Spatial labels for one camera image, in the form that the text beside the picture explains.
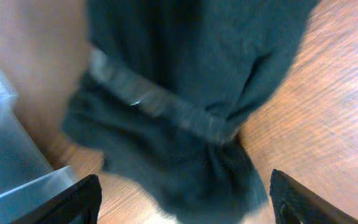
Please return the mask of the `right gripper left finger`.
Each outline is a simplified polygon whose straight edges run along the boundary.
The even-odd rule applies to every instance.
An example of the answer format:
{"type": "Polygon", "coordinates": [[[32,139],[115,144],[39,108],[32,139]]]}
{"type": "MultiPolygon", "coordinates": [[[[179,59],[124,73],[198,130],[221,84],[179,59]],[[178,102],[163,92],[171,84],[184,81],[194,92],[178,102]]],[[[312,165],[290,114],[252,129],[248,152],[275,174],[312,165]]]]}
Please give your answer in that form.
{"type": "Polygon", "coordinates": [[[86,176],[13,224],[97,224],[102,201],[99,177],[86,176]]]}

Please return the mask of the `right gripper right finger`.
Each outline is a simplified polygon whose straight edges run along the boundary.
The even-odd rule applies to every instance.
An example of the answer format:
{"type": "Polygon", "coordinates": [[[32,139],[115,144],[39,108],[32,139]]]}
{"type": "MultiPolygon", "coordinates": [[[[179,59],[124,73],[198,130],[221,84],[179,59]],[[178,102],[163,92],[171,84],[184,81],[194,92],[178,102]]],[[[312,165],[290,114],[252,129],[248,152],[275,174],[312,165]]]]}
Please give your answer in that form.
{"type": "Polygon", "coordinates": [[[277,169],[270,178],[270,196],[276,224],[358,224],[357,219],[277,169]]]}

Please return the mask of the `dark grey garment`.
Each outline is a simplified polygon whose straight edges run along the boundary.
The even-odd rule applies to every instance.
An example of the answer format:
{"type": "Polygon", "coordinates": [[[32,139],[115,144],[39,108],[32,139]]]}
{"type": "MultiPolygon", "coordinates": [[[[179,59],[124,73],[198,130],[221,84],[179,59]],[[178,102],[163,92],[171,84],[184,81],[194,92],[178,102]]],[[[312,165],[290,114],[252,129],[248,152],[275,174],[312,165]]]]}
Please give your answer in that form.
{"type": "Polygon", "coordinates": [[[237,138],[298,52],[313,0],[86,1],[89,65],[62,123],[182,223],[240,223],[267,193],[237,138]]]}

